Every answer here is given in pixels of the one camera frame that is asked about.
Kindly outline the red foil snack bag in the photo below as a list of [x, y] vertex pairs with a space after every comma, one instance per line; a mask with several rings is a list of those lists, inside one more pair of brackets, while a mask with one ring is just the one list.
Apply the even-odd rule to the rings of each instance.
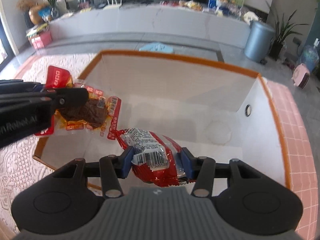
[[133, 173], [145, 183], [159, 187], [189, 183], [181, 161], [181, 146], [171, 138], [140, 128], [114, 132], [123, 149], [132, 146]]

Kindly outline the red jerky snack packet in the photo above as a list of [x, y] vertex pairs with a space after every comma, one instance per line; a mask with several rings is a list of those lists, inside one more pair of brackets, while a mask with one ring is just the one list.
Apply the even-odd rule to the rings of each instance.
[[115, 140], [121, 99], [108, 96], [103, 90], [89, 86], [84, 80], [73, 80], [70, 72], [56, 66], [49, 66], [46, 88], [84, 88], [88, 91], [88, 100], [83, 106], [57, 109], [52, 116], [49, 128], [35, 135], [68, 135], [80, 131], [92, 132], [95, 135]]

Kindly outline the snacks on console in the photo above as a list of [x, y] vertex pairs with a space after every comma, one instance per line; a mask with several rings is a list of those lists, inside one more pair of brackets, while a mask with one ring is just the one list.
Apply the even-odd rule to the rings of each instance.
[[181, 7], [181, 8], [188, 8], [190, 10], [195, 11], [203, 11], [203, 6], [195, 2], [193, 0], [191, 1], [185, 1], [185, 0], [179, 0], [179, 1], [160, 1], [160, 5], [166, 5], [171, 7]]

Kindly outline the orange cardboard box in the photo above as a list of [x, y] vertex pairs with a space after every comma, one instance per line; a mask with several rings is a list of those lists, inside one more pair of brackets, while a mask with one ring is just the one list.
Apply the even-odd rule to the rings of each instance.
[[259, 73], [188, 56], [105, 50], [71, 74], [122, 100], [119, 129], [167, 136], [220, 163], [238, 158], [290, 185], [280, 121]]

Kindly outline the pink lace tablecloth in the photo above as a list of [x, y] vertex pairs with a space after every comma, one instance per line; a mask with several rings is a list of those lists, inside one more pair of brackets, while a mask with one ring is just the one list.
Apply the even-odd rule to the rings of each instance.
[[[69, 70], [74, 77], [80, 77], [86, 67], [101, 64], [107, 53], [105, 50], [97, 54], [33, 56], [22, 66], [16, 78], [44, 81], [51, 64]], [[297, 104], [285, 85], [268, 80], [250, 69], [241, 68], [240, 73], [257, 78], [264, 93], [270, 98], [268, 106], [273, 109], [273, 116], [286, 147], [286, 178], [304, 205], [297, 231], [303, 239], [315, 239], [316, 230], [319, 229], [319, 172], [315, 168], [309, 137]], [[7, 234], [8, 239], [19, 233], [11, 214], [14, 198], [53, 171], [42, 164], [38, 157], [33, 157], [38, 141], [38, 137], [31, 135], [1, 149], [1, 234]]]

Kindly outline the red cardboard box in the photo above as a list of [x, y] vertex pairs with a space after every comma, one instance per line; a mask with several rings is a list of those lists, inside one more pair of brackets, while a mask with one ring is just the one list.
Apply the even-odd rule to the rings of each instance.
[[50, 31], [43, 31], [39, 35], [33, 36], [29, 40], [34, 49], [42, 49], [52, 43], [52, 36]]

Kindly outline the golden vase dried plant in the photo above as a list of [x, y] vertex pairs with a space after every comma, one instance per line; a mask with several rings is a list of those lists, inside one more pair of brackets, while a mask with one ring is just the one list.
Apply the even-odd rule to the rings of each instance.
[[35, 0], [18, 0], [16, 8], [29, 17], [33, 25], [43, 24], [44, 20], [39, 15], [39, 11], [47, 7], [48, 2], [36, 2]]

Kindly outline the light blue plastic stool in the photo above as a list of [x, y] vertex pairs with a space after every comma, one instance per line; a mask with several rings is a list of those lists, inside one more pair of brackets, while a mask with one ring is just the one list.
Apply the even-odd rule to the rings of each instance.
[[166, 54], [173, 54], [174, 49], [163, 43], [159, 42], [153, 42], [153, 43], [148, 43], [141, 48], [139, 48], [139, 51], [151, 51], [151, 52], [157, 52], [157, 53], [166, 53]]

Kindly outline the white wifi router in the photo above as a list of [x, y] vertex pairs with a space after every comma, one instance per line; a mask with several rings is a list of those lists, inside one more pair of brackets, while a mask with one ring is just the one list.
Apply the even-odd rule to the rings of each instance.
[[120, 8], [122, 6], [122, 0], [107, 0], [107, 4], [103, 7], [103, 10]]

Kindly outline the grey metal trash bin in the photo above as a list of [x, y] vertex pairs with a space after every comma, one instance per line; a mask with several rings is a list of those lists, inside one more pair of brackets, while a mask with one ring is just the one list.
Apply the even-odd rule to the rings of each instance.
[[250, 33], [247, 39], [244, 54], [257, 63], [260, 63], [268, 54], [275, 30], [268, 24], [260, 21], [250, 23]]

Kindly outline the long white tv console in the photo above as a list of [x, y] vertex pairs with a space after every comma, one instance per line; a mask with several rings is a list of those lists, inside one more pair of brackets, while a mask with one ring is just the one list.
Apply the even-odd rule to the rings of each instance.
[[244, 48], [247, 23], [231, 17], [167, 5], [110, 7], [77, 12], [49, 24], [54, 40], [110, 33], [156, 33], [210, 40]]

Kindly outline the blue water jug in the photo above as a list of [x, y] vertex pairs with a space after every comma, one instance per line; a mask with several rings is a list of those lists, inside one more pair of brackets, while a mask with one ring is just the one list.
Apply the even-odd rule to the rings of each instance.
[[318, 45], [319, 39], [316, 38], [312, 46], [304, 47], [298, 59], [298, 65], [304, 64], [309, 72], [312, 72], [319, 63]]

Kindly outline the potted long-leaf plant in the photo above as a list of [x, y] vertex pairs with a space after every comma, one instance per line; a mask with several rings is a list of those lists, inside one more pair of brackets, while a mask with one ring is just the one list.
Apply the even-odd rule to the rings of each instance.
[[280, 52], [284, 46], [286, 38], [290, 35], [302, 35], [301, 33], [294, 30], [296, 26], [308, 26], [308, 23], [295, 23], [292, 22], [292, 18], [295, 16], [297, 10], [295, 10], [288, 18], [285, 20], [285, 14], [279, 17], [278, 11], [275, 7], [272, 7], [268, 1], [266, 4], [270, 10], [270, 14], [273, 17], [273, 26], [275, 30], [275, 37], [272, 42], [271, 50], [269, 56], [276, 60], [279, 59]]

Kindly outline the green picture board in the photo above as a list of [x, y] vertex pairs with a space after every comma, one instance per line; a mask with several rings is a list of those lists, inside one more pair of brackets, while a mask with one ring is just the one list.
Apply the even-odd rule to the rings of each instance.
[[245, 0], [209, 0], [209, 10], [227, 10], [228, 12], [235, 14], [244, 6]]

